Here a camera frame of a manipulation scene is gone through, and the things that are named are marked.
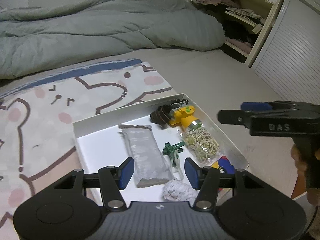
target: circular cover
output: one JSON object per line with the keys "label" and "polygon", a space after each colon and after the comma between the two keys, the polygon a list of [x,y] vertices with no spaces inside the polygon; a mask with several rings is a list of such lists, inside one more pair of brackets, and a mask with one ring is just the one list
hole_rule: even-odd
{"label": "circular cover", "polygon": [[77,193],[35,195],[20,205],[13,216],[21,239],[85,239],[101,220],[99,206]]}
{"label": "circular cover", "polygon": [[287,240],[302,234],[306,216],[301,206],[279,194],[242,194],[218,209],[223,229],[236,239]]}

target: black handle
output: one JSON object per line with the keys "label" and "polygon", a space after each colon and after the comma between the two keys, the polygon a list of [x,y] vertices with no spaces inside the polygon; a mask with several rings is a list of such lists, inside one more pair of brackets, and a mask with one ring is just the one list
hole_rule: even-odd
{"label": "black handle", "polygon": [[320,149],[320,136],[292,139],[308,165],[305,172],[307,189],[320,188],[320,161],[315,157],[315,152]]}

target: metal screw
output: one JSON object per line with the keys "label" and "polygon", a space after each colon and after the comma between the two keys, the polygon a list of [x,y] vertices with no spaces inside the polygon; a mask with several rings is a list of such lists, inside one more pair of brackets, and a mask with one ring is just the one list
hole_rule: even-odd
{"label": "metal screw", "polygon": [[206,200],[200,200],[196,203],[196,206],[201,209],[208,209],[211,207],[211,202]]}
{"label": "metal screw", "polygon": [[121,200],[111,200],[108,202],[108,206],[114,209],[121,208],[124,203]]}

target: blue gripper pad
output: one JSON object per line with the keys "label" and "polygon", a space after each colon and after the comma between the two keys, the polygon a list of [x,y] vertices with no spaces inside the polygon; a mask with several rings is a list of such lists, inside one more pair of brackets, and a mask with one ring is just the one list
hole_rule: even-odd
{"label": "blue gripper pad", "polygon": [[123,190],[127,187],[133,172],[134,172],[134,160],[130,159],[130,161],[121,169],[121,176],[119,179],[120,190]]}
{"label": "blue gripper pad", "polygon": [[190,164],[190,162],[186,159],[184,162],[184,172],[192,186],[193,189],[198,189],[199,187],[199,179],[197,176],[196,169]]}
{"label": "blue gripper pad", "polygon": [[268,111],[272,110],[272,106],[268,103],[253,103],[253,102],[245,102],[241,104],[242,111]]}

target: gray ribbed panel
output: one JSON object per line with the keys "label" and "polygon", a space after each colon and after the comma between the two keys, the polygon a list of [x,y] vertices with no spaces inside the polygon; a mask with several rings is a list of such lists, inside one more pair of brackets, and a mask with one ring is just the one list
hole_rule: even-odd
{"label": "gray ribbed panel", "polygon": [[320,104],[320,15],[299,0],[282,10],[252,68],[284,100]]}
{"label": "gray ribbed panel", "polygon": [[87,240],[235,240],[214,217],[192,210],[187,202],[132,202],[110,213]]}

